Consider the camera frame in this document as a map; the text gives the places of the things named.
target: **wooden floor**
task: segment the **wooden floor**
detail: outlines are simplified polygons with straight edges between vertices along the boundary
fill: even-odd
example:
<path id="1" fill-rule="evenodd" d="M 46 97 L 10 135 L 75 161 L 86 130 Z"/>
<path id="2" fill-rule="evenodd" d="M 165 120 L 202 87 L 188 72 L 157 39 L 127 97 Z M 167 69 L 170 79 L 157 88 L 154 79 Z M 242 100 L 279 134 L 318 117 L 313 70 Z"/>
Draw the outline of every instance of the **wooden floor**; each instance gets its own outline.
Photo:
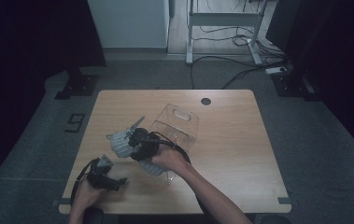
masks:
<path id="1" fill-rule="evenodd" d="M 247 1 L 244 12 L 256 12 L 259 0 L 253 0 L 252 3 Z M 170 20 L 170 30 L 168 38 L 168 53 L 169 54 L 184 54 L 186 53 L 186 41 L 188 36 L 187 15 L 188 1 L 176 0 L 176 15 Z M 196 0 L 194 1 L 195 12 L 243 12 L 245 0 Z M 273 16 L 277 1 L 269 1 L 265 10 L 265 15 L 262 21 L 261 30 L 259 32 L 259 39 L 269 44 L 265 40 L 267 28 L 269 27 L 270 20 Z M 235 36 L 236 29 L 222 30 L 212 33 L 205 31 L 216 30 L 224 27 L 205 26 L 193 27 L 193 38 L 212 38 L 222 39 Z M 239 29 L 240 35 L 249 35 L 250 32 Z M 193 53 L 199 54 L 223 54 L 223 55 L 238 55 L 249 54 L 248 47 L 237 47 L 231 39 L 222 41 L 213 40 L 196 40 L 193 41 Z"/>

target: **black curtain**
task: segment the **black curtain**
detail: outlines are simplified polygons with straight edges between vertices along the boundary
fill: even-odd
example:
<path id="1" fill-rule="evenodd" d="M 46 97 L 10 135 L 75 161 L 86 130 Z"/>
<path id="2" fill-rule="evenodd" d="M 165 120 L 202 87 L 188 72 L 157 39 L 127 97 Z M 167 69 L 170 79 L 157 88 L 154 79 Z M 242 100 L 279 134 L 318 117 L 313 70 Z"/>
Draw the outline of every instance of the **black curtain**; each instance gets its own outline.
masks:
<path id="1" fill-rule="evenodd" d="M 83 66 L 106 66 L 86 0 L 0 0 L 0 165 L 40 104 L 46 78 Z"/>

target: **wall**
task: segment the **wall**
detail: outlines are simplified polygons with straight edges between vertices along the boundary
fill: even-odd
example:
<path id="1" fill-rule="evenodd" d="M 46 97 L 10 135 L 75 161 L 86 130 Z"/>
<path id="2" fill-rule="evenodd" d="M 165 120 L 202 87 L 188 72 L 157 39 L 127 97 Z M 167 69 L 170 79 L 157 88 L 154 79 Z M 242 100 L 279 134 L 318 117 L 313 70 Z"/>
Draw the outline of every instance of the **wall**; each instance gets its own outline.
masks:
<path id="1" fill-rule="evenodd" d="M 167 47 L 168 0 L 89 0 L 103 48 Z"/>

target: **power strip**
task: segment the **power strip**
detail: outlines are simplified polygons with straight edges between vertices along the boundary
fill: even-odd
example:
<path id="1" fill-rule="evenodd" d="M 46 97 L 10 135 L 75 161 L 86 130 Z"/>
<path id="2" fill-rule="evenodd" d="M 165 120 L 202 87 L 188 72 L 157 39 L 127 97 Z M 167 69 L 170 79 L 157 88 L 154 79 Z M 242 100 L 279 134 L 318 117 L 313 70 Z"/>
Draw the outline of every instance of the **power strip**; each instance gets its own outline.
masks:
<path id="1" fill-rule="evenodd" d="M 275 67 L 275 68 L 268 68 L 265 71 L 266 75 L 276 75 L 276 74 L 285 73 L 285 72 L 287 72 L 287 69 L 284 66 Z"/>

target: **metal frame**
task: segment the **metal frame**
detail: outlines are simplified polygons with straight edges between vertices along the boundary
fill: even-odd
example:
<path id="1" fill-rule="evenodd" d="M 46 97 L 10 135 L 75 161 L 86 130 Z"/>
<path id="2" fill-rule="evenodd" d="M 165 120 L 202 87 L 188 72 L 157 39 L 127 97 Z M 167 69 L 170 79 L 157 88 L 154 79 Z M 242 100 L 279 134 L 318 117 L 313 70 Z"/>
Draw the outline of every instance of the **metal frame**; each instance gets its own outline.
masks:
<path id="1" fill-rule="evenodd" d="M 262 64 L 257 46 L 255 46 L 259 29 L 261 28 L 267 0 L 263 0 L 263 5 L 258 13 L 203 13 L 194 12 L 194 0 L 191 1 L 191 8 L 188 17 L 188 40 L 186 44 L 186 64 L 193 63 L 193 26 L 253 26 L 254 32 L 251 39 L 248 39 L 248 48 L 252 54 L 255 64 Z"/>

